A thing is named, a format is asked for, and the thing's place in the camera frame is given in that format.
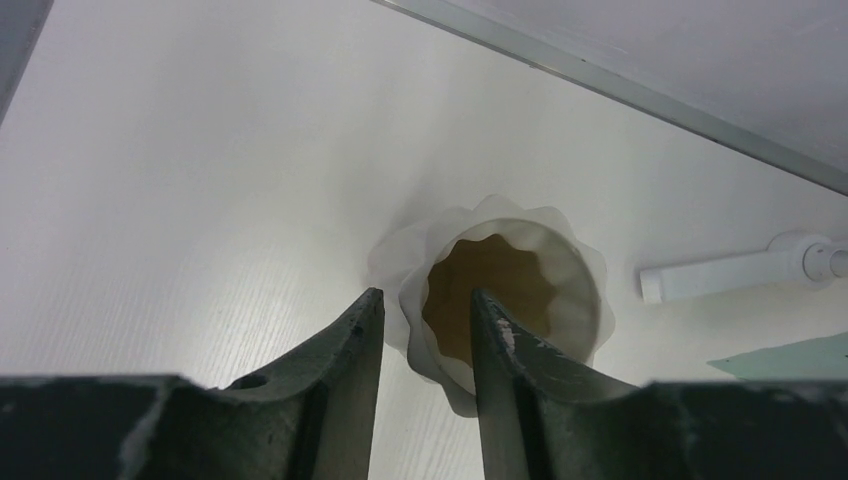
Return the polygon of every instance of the green object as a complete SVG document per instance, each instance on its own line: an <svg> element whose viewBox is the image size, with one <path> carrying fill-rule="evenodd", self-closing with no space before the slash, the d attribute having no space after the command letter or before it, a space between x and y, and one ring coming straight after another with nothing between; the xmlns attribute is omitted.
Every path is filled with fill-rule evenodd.
<svg viewBox="0 0 848 480"><path fill-rule="evenodd" d="M707 362L742 380L848 380L848 332Z"/></svg>

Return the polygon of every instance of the white lever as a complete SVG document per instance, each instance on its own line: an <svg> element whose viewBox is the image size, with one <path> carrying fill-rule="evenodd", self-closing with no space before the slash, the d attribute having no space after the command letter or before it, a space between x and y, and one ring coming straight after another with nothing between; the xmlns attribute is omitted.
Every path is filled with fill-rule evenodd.
<svg viewBox="0 0 848 480"><path fill-rule="evenodd" d="M805 232L787 232L762 252L652 268L639 272L645 303L662 303L737 288L795 281L824 288L848 277L848 244Z"/></svg>

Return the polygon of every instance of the gray metal strip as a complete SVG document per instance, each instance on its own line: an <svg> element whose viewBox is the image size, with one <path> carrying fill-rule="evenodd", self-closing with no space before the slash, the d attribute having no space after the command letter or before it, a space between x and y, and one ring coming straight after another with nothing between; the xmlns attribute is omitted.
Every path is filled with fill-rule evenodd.
<svg viewBox="0 0 848 480"><path fill-rule="evenodd" d="M442 0L372 0L719 145L848 195L848 173Z"/></svg>
<svg viewBox="0 0 848 480"><path fill-rule="evenodd" d="M0 0L0 123L53 0Z"/></svg>

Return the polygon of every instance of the white table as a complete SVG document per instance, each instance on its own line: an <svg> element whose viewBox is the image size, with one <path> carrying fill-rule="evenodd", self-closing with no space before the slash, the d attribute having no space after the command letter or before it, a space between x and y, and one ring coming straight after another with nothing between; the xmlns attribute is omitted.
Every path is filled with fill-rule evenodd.
<svg viewBox="0 0 848 480"><path fill-rule="evenodd" d="M0 370L225 385L333 320L385 234L489 193L606 257L614 377L846 330L846 282L648 307L635 273L848 238L846 197L365 0L57 0L0 129ZM371 472L482 477L393 350Z"/></svg>

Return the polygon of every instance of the white vase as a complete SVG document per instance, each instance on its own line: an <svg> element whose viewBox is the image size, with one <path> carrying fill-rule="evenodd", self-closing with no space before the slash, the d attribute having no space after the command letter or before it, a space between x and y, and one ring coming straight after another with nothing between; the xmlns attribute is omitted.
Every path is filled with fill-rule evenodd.
<svg viewBox="0 0 848 480"><path fill-rule="evenodd" d="M442 354L422 310L433 266L460 240L480 242L492 235L538 257L539 273L554 289L546 306L546 341L590 364L615 323L605 301L603 257L579 242L565 216L553 207L525 210L493 195L473 210L450 208L389 235L368 257L370 283L385 294L386 343L404 353L415 372L441 384L451 408L463 416L476 413L473 371L468 363Z"/></svg>

